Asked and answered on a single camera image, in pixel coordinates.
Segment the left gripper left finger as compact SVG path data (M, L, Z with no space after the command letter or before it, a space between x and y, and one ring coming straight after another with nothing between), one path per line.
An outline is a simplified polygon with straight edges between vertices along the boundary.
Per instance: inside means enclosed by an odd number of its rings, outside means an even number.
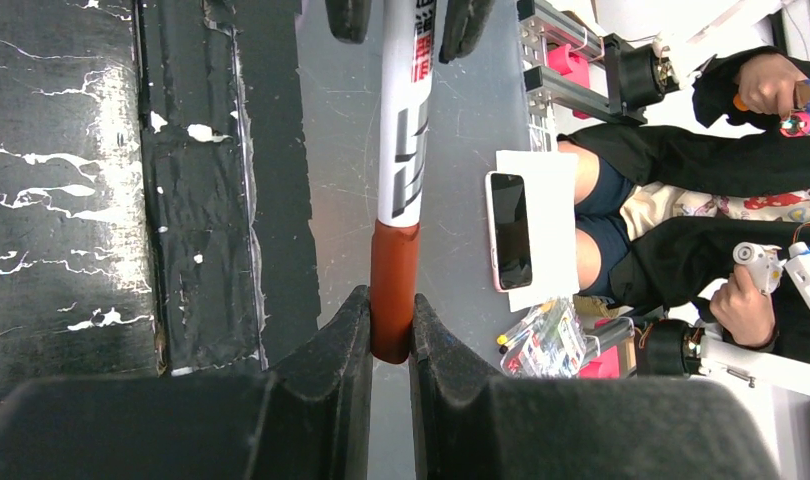
M264 372L38 379L0 406L0 479L363 479L369 295Z

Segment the brown marker cap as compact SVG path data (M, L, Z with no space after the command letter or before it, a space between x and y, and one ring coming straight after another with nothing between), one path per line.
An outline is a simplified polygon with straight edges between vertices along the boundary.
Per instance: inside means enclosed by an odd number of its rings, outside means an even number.
M371 240L371 352L390 363L405 362L410 352L420 226L391 227L378 221Z

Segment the white marker pen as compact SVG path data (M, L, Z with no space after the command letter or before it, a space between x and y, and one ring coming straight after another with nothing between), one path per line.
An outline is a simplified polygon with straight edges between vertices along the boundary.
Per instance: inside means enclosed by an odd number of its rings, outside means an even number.
M419 222L429 127L437 3L383 3L378 220Z

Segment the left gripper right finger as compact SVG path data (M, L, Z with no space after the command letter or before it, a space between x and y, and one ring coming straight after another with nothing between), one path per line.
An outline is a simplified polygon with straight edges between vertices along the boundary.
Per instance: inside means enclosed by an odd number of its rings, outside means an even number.
M411 403L420 479L775 479L749 413L709 381L517 379L415 298Z

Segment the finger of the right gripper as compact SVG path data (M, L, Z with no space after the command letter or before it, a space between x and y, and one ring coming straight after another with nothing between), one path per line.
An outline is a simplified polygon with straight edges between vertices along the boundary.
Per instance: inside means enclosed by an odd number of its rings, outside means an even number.
M439 62L449 64L476 48L492 12L494 0L449 0Z
M371 15L371 0L325 0L329 29L347 44L364 42Z

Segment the operator right hand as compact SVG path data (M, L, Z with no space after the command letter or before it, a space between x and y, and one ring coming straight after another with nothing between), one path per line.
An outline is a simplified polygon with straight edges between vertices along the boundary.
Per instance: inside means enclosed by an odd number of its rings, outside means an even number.
M741 347L762 349L775 340L772 299L756 288L746 266L734 267L728 280L712 295L710 311Z

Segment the operator left hand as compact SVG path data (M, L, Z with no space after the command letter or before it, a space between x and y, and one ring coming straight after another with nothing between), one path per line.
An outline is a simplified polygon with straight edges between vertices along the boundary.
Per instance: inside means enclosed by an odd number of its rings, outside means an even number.
M784 118L794 110L795 88L807 76L786 57L767 53L747 61L736 79L747 110Z

